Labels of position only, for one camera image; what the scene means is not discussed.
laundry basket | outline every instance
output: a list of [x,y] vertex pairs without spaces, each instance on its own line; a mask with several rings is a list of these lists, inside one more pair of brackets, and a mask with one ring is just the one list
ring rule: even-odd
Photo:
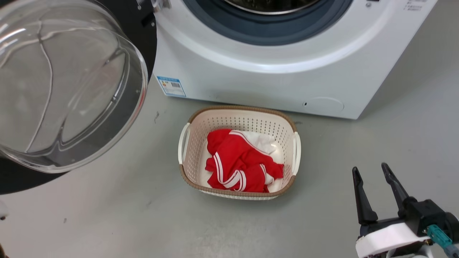
[[[270,193],[213,189],[205,170],[207,135],[217,129],[234,129],[272,135],[278,147],[277,163],[284,164],[279,189]],[[215,196],[242,200],[269,200],[283,194],[295,181],[300,166],[301,142],[293,121],[281,112],[254,107],[217,106],[201,109],[183,127],[179,140],[179,164],[183,179],[192,187]]]

blue connector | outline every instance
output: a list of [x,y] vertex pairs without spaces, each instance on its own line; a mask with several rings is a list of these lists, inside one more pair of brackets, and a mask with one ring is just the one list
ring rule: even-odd
[[459,249],[453,245],[453,241],[437,225],[427,227],[427,235],[443,248],[446,256],[449,258],[459,258]]

sticker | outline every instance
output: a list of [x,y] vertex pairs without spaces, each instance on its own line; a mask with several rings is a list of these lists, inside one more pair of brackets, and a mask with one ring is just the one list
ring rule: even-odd
[[175,97],[186,97],[179,79],[158,76],[158,82],[164,94]]
[[405,4],[403,10],[405,11],[421,11],[422,6],[427,2],[427,0],[408,0]]

brown basket rim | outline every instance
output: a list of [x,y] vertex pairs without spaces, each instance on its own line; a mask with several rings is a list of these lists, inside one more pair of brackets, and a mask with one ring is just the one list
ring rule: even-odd
[[189,122],[189,123],[192,123],[193,120],[195,120],[195,118],[196,118],[199,114],[201,114],[201,113],[203,113],[203,112],[205,112],[205,111],[209,111],[209,110],[218,110],[218,109],[246,110],[246,111],[263,112],[263,113],[268,113],[268,114],[277,115],[277,116],[280,116],[280,117],[282,117],[283,119],[287,120],[287,122],[290,124],[291,128],[293,129],[293,132],[297,132],[297,126],[295,125],[295,122],[294,122],[290,117],[288,117],[287,115],[285,115],[285,114],[282,113],[282,112],[279,112],[279,111],[276,111],[276,110],[267,109],[267,108],[260,108],[260,107],[246,107],[246,106],[232,106],[232,105],[206,107],[206,108],[203,108],[203,109],[200,109],[200,110],[196,111],[196,112],[190,117],[190,119],[188,120],[188,122]]
[[[211,106],[211,107],[206,107],[203,109],[198,110],[195,112],[190,119],[188,120],[189,123],[192,123],[193,120],[201,113],[209,110],[218,110],[218,109],[233,109],[233,110],[247,110],[247,111],[255,111],[255,112],[263,112],[263,113],[268,113],[268,114],[273,114],[282,117],[283,119],[287,120],[287,122],[290,124],[290,126],[293,129],[293,132],[297,132],[297,127],[295,126],[295,123],[293,120],[286,116],[284,113],[276,111],[276,110],[270,110],[266,108],[259,108],[259,107],[245,107],[245,106],[231,106],[231,105],[226,105],[226,106]],[[187,184],[189,184],[191,187],[201,190],[201,191],[206,191],[206,192],[211,192],[215,194],[221,194],[221,195],[229,195],[229,196],[241,196],[241,197],[274,197],[274,196],[279,196],[285,193],[290,186],[293,184],[295,181],[296,176],[292,175],[290,177],[290,180],[288,184],[280,189],[277,192],[273,193],[255,193],[255,192],[235,192],[235,191],[229,191],[229,190],[220,190],[220,189],[214,189],[210,187],[205,187],[202,185],[198,185],[193,183],[185,174],[185,168],[183,164],[180,164],[180,173],[182,174],[183,179]]]
[[293,182],[295,181],[295,178],[296,178],[295,175],[292,175],[290,177],[290,180],[289,180],[288,184],[284,188],[280,189],[277,192],[273,192],[273,193],[234,192],[234,191],[229,191],[229,190],[214,189],[214,188],[205,187],[205,186],[202,186],[202,185],[195,184],[186,176],[185,168],[183,167],[183,165],[181,164],[179,166],[180,166],[180,173],[182,174],[183,179],[191,187],[193,187],[195,189],[198,189],[198,190],[201,190],[201,191],[206,191],[206,192],[211,192],[211,193],[216,193],[216,194],[221,194],[221,195],[230,195],[230,196],[242,196],[242,197],[274,197],[274,196],[279,196],[279,195],[282,195],[283,193],[285,193],[290,188],[290,186],[293,184]]

basket handle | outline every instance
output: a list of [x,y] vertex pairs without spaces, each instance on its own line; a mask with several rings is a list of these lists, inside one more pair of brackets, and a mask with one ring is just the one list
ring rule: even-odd
[[182,129],[182,133],[180,134],[179,139],[179,164],[183,165],[183,160],[185,159],[186,155],[186,148],[188,146],[188,139],[190,138],[190,123],[186,123],[186,125]]
[[293,162],[292,162],[292,173],[297,175],[300,168],[300,159],[301,159],[301,140],[298,132],[295,132],[293,135]]

